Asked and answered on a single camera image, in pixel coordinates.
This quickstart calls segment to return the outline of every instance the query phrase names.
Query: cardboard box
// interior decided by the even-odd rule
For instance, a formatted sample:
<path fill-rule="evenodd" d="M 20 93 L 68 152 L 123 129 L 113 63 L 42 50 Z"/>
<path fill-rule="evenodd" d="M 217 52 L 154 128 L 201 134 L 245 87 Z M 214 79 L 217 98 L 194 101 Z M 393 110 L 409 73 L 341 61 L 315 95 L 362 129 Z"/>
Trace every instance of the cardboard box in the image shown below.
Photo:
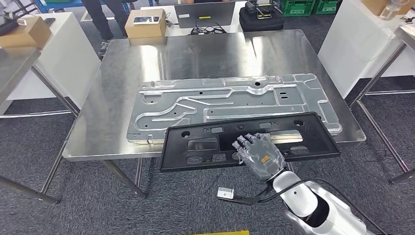
<path fill-rule="evenodd" d="M 385 9 L 390 2 L 390 0 L 362 0 L 362 3 L 376 16 L 380 16 L 383 9 Z M 409 0 L 409 3 L 404 5 L 398 12 L 398 15 L 406 15 L 414 4 L 415 0 Z"/>
<path fill-rule="evenodd" d="M 137 16 L 158 16 L 159 23 L 133 24 Z M 163 9 L 132 10 L 125 24 L 128 38 L 164 37 L 166 34 L 166 16 Z"/>
<path fill-rule="evenodd" d="M 24 17 L 26 26 L 19 25 L 10 33 L 0 37 L 0 47 L 36 47 L 42 50 L 52 32 L 42 18 Z"/>

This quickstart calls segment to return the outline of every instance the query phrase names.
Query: black cable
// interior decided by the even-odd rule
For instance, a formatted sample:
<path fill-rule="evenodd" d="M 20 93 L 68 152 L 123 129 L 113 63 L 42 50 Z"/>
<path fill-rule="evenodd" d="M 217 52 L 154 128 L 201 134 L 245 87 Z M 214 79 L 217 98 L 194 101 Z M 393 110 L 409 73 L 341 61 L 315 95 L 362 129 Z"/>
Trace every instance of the black cable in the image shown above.
<path fill-rule="evenodd" d="M 179 25 L 178 23 L 173 23 L 173 22 L 171 22 L 169 19 L 168 19 L 168 17 L 170 16 L 170 12 L 168 12 L 167 14 L 166 14 L 166 25 L 167 25 L 167 27 L 171 27 L 172 25 Z"/>
<path fill-rule="evenodd" d="M 215 24 L 217 26 L 208 26 L 208 27 L 199 27 L 197 25 L 198 22 L 200 21 L 205 21 L 205 22 L 209 22 L 212 24 Z M 208 20 L 196 20 L 195 22 L 195 28 L 192 29 L 191 31 L 191 35 L 196 35 L 196 34 L 220 34 L 220 33 L 227 33 L 220 24 L 213 22 L 213 21 L 208 21 Z"/>
<path fill-rule="evenodd" d="M 290 190 L 290 189 L 292 189 L 292 188 L 294 188 L 298 185 L 304 184 L 305 182 L 308 182 L 308 181 L 321 181 L 321 182 L 324 182 L 324 183 L 328 184 L 330 187 L 332 187 L 334 190 L 336 190 L 352 207 L 354 207 L 357 210 L 357 212 L 359 212 L 366 220 L 368 220 L 373 226 L 375 226 L 382 234 L 388 235 L 377 224 L 375 224 L 371 219 L 369 219 L 355 204 L 353 204 L 350 199 L 348 199 L 342 192 L 340 192 L 340 190 L 338 190 L 334 185 L 332 185 L 329 181 L 327 181 L 325 179 L 309 178 L 309 179 L 300 180 L 300 181 L 286 187 L 285 189 L 281 190 L 280 192 L 278 192 L 278 193 L 276 193 L 272 196 L 269 196 L 265 199 L 259 200 L 258 202 L 259 203 L 268 202 L 268 201 L 280 196 L 281 194 L 285 193 L 286 191 L 288 191 L 288 190 Z"/>

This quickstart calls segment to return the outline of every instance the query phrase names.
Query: robot finger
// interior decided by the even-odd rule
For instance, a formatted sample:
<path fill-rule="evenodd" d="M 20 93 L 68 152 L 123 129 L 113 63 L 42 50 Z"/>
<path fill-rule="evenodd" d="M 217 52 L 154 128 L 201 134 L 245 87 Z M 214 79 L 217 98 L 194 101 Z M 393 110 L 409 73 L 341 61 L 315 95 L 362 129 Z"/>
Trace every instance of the robot finger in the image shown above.
<path fill-rule="evenodd" d="M 245 138 L 246 138 L 247 140 L 249 140 L 249 142 L 254 143 L 255 136 L 253 136 L 253 135 L 251 135 L 251 134 L 247 133 L 247 134 L 245 135 Z"/>
<path fill-rule="evenodd" d="M 248 146 L 251 144 L 251 142 L 249 142 L 248 140 L 246 140 L 243 136 L 239 136 L 238 138 L 236 138 L 244 147 Z"/>
<path fill-rule="evenodd" d="M 241 146 L 239 145 L 239 142 L 238 142 L 238 141 L 233 142 L 233 143 L 232 143 L 232 146 L 233 146 L 236 150 L 238 150 L 238 148 L 240 148 L 240 147 L 241 147 Z"/>
<path fill-rule="evenodd" d="M 256 133 L 254 136 L 255 136 L 258 140 L 260 140 L 260 139 L 262 138 L 260 133 Z"/>

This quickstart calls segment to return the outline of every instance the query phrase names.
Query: laptop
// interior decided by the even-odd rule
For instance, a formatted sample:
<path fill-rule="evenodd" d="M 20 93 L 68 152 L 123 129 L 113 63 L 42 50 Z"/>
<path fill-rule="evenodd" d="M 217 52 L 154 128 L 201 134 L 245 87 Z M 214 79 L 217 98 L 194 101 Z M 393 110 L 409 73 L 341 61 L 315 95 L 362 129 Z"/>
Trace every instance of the laptop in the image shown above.
<path fill-rule="evenodd" d="M 212 21 L 220 26 L 230 25 L 232 23 L 234 8 L 234 1 L 183 4 L 174 6 L 180 28 L 195 28 L 197 20 Z M 218 26 L 215 23 L 198 21 L 197 26 Z"/>

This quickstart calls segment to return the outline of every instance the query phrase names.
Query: black pants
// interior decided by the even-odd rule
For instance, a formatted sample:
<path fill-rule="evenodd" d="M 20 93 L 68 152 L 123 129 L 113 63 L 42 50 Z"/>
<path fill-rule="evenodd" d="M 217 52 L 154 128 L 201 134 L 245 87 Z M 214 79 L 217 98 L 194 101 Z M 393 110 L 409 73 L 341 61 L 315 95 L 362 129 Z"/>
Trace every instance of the black pants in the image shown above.
<path fill-rule="evenodd" d="M 103 40 L 110 40 L 114 37 L 108 25 L 108 20 L 102 12 L 101 3 L 99 0 L 81 0 L 89 15 L 92 18 L 92 22 L 98 31 L 101 33 Z M 127 22 L 128 15 L 122 7 L 121 0 L 102 0 L 109 9 L 114 13 L 115 20 L 117 21 L 119 28 L 124 36 L 127 36 L 125 32 L 125 23 Z"/>

